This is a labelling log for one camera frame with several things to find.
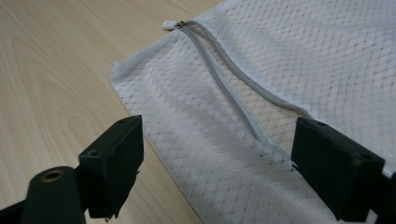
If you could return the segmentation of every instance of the wood grain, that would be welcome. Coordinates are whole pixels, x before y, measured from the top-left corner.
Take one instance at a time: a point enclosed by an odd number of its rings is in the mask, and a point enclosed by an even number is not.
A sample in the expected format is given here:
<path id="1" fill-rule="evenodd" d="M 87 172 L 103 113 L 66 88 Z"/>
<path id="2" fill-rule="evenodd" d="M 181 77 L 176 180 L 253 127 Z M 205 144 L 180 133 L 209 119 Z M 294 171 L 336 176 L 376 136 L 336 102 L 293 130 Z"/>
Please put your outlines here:
<path id="1" fill-rule="evenodd" d="M 1 0 L 0 209 L 25 198 L 30 179 L 78 154 L 129 116 L 110 84 L 111 64 L 164 37 L 220 0 Z M 150 146 L 119 219 L 200 223 Z M 87 215 L 88 223 L 105 223 Z"/>

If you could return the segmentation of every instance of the zipper pull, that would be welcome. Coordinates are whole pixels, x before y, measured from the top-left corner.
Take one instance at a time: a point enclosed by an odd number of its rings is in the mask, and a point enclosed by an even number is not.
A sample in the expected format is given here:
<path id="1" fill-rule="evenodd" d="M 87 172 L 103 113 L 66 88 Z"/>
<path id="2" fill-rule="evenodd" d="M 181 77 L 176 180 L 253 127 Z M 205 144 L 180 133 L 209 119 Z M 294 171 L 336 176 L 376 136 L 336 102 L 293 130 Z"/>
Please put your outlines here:
<path id="1" fill-rule="evenodd" d="M 184 21 L 165 21 L 163 23 L 163 29 L 164 30 L 176 30 L 177 28 L 184 26 L 184 24 L 185 24 Z"/>

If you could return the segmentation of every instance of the wooden surface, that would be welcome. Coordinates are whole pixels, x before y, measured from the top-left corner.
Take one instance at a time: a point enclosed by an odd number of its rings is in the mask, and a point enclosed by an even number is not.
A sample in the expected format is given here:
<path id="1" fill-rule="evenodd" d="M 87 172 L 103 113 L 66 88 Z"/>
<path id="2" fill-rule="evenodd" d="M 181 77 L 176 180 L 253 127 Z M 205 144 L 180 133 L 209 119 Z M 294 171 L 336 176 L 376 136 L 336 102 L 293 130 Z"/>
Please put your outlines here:
<path id="1" fill-rule="evenodd" d="M 220 0 L 0 0 L 0 209 L 26 196 L 50 167 L 78 154 L 129 116 L 110 84 L 111 64 L 164 37 Z M 118 219 L 199 223 L 153 150 Z M 88 223 L 105 223 L 87 216 Z"/>

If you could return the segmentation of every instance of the white fabric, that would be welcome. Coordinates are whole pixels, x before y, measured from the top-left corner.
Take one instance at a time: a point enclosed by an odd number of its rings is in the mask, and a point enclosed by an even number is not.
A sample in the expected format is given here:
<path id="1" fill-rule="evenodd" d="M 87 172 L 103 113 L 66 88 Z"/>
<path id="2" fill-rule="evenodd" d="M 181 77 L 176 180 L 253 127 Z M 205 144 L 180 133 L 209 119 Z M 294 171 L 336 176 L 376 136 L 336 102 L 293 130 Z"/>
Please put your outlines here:
<path id="1" fill-rule="evenodd" d="M 194 20 L 249 78 L 394 171 L 395 1 L 233 0 Z M 298 115 L 262 99 L 205 45 L 249 116 L 290 154 Z M 112 82 L 203 222 L 336 222 L 290 160 L 251 136 L 180 31 L 114 63 Z"/>

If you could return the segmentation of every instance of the white mesh bag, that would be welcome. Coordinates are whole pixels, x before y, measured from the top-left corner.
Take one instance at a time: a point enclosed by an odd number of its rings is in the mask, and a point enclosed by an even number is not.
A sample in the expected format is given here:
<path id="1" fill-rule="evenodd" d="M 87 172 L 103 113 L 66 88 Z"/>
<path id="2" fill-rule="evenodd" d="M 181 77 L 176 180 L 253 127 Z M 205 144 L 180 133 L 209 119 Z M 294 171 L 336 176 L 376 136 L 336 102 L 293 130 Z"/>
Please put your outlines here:
<path id="1" fill-rule="evenodd" d="M 203 222 L 332 223 L 291 168 L 295 120 L 333 126 L 394 172 L 395 24 L 394 1 L 225 1 L 111 78 Z"/>

